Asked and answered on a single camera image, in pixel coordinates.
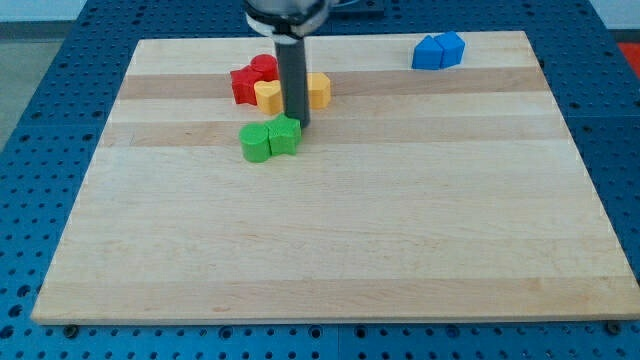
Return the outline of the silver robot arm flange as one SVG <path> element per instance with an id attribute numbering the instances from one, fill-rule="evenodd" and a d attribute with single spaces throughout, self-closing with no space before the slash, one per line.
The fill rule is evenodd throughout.
<path id="1" fill-rule="evenodd" d="M 244 0 L 248 25 L 278 44 L 293 44 L 329 18 L 331 0 Z"/>

